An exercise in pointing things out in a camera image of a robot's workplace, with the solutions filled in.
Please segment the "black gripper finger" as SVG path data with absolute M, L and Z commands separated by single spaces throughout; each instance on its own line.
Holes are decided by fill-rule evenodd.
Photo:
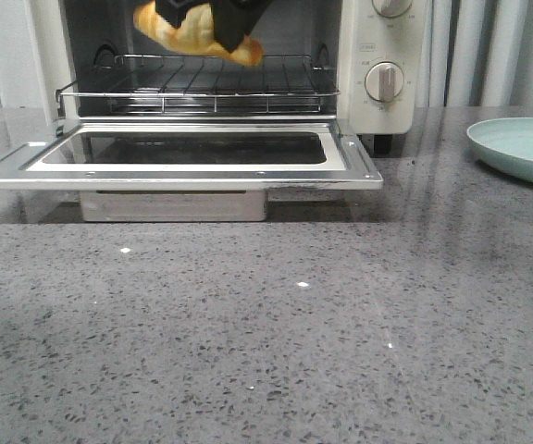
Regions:
M 271 0 L 211 1 L 214 37 L 227 51 L 234 51 L 249 36 Z
M 188 12 L 199 5 L 209 4 L 207 0 L 155 0 L 155 12 L 172 27 L 179 28 Z

